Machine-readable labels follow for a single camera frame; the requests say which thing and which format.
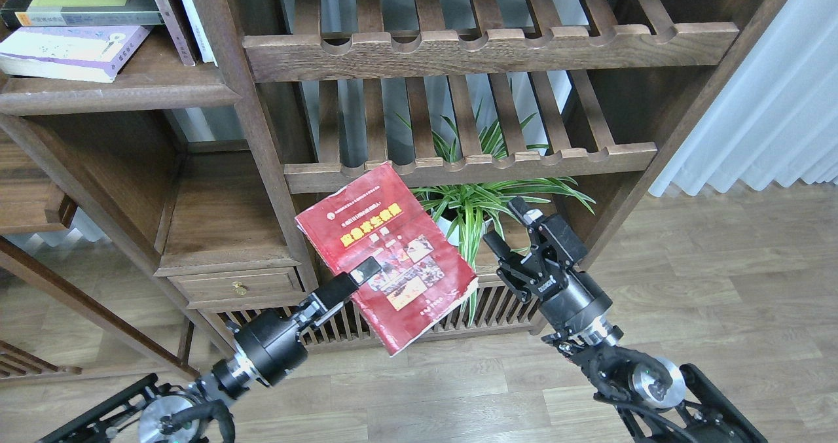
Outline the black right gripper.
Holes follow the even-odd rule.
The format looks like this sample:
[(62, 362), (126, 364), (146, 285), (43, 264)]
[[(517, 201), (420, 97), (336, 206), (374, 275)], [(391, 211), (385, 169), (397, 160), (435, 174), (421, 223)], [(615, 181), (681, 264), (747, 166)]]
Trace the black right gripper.
[(527, 227), (532, 248), (523, 257), (496, 231), (487, 232), (483, 240), (498, 260), (500, 279), (522, 303), (539, 301), (555, 340), (613, 346), (615, 326), (607, 318), (611, 299), (590, 274), (575, 270), (589, 250), (569, 223), (530, 207), (520, 196), (507, 207)]

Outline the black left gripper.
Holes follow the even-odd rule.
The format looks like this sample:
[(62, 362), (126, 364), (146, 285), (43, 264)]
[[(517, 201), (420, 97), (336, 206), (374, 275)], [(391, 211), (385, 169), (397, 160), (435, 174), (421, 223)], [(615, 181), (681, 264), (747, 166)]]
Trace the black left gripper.
[(235, 332), (236, 354), (228, 363), (234, 386), (246, 387), (257, 380), (270, 387), (284, 380), (308, 356), (301, 332), (319, 319), (332, 318), (351, 294), (379, 271), (377, 260), (368, 257), (355, 269), (318, 287), (290, 317), (281, 317), (276, 310), (264, 311)]

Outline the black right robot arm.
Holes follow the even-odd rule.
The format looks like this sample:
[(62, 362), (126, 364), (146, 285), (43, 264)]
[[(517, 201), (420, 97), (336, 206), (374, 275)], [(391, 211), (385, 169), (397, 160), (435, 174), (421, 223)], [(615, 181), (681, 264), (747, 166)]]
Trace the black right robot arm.
[(622, 330), (607, 317), (611, 299), (590, 274), (575, 269), (587, 248), (562, 217), (546, 216), (522, 198), (508, 208), (532, 245), (521, 255), (497, 232), (485, 234), (498, 276), (520, 301), (539, 301), (553, 327), (544, 342), (581, 369), (596, 387), (596, 401), (616, 409), (634, 441), (765, 441), (697, 366), (619, 347)]

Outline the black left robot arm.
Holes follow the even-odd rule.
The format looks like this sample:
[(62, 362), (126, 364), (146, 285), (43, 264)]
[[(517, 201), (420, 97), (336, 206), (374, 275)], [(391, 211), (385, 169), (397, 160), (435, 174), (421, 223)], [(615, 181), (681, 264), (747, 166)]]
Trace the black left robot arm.
[(156, 375), (149, 374), (45, 435), (42, 441), (112, 441), (137, 416), (141, 442), (201, 442), (212, 420), (218, 422), (222, 440), (233, 442), (236, 431), (231, 405), (247, 392), (252, 381), (270, 387), (303, 363), (308, 353), (301, 333), (332, 318), (348, 297), (379, 271), (377, 261), (366, 258), (309, 294), (290, 317), (264, 311), (237, 330), (233, 358), (215, 363), (189, 386), (158, 385)]

